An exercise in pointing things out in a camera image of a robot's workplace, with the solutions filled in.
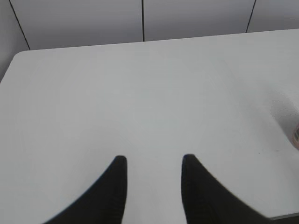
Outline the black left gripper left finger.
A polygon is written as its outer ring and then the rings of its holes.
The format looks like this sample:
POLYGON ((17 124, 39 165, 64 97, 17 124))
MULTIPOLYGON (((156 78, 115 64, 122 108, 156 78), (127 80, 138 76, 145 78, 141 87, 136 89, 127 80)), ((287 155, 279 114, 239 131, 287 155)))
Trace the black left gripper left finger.
POLYGON ((120 224, 126 198, 127 159, 118 155, 81 197, 47 223, 120 224))

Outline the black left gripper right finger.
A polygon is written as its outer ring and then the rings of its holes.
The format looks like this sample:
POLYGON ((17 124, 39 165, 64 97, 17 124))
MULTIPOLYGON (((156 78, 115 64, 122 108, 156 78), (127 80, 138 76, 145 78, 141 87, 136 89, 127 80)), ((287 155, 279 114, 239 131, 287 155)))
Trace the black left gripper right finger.
POLYGON ((182 161, 181 196, 188 224, 270 224, 228 191, 193 154, 182 161))

